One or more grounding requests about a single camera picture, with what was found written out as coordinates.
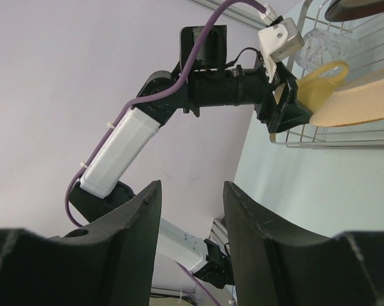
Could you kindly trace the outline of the clear plastic cup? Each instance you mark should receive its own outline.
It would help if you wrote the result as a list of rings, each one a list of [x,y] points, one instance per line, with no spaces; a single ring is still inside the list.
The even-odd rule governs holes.
[[[346,59],[355,44],[355,40],[348,36],[319,28],[305,33],[303,39],[304,46],[295,54],[295,62],[309,71]]]

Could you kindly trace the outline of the beige bird plate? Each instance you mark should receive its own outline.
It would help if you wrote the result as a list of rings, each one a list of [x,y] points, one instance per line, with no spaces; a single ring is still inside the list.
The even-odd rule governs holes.
[[[309,123],[343,127],[384,120],[384,68],[372,71],[336,89]]]

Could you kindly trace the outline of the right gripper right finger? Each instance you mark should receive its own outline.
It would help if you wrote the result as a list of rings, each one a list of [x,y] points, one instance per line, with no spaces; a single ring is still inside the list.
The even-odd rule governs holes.
[[[384,231],[313,233],[223,188],[239,305],[384,305]]]

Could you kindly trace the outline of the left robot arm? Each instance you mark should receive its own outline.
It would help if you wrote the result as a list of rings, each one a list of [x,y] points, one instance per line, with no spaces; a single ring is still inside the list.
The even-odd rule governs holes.
[[[182,29],[175,69],[153,73],[124,107],[69,185],[66,207],[92,222],[132,199],[122,174],[177,110],[199,115],[204,107],[253,105],[271,134],[308,123],[311,112],[300,104],[296,78],[283,64],[304,46],[297,27],[284,20],[258,36],[256,66],[244,69],[226,61],[225,26]]]

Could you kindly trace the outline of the yellow mug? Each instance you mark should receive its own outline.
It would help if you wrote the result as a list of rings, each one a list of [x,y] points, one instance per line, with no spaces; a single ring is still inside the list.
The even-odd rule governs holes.
[[[333,76],[323,76],[324,73],[339,69]],[[345,83],[349,66],[344,61],[332,61],[317,68],[301,79],[297,79],[297,99],[312,113],[319,110],[331,94]]]

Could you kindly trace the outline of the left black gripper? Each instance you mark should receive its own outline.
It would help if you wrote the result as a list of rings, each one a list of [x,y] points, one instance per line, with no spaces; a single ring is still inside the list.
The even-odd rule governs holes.
[[[270,134],[277,134],[307,124],[312,116],[298,99],[297,78],[279,62],[274,80],[268,83],[265,68],[260,69],[260,95],[255,104],[256,118]]]

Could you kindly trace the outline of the red rimmed plate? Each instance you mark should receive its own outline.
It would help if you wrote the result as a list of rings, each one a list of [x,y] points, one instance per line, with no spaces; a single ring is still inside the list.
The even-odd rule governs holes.
[[[325,12],[329,22],[346,22],[384,13],[384,0],[331,1]]]

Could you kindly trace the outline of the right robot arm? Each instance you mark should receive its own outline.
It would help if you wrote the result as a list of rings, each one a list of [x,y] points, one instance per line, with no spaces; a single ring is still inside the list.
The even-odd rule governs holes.
[[[384,305],[384,231],[325,237],[226,182],[226,252],[161,218],[160,181],[102,199],[75,184],[67,199],[87,224],[63,237],[0,229],[0,305],[147,305],[157,253],[235,286],[239,305]]]

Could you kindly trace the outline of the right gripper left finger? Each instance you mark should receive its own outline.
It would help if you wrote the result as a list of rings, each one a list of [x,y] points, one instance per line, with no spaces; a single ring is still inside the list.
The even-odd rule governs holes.
[[[0,305],[147,305],[161,182],[64,237],[0,229]]]

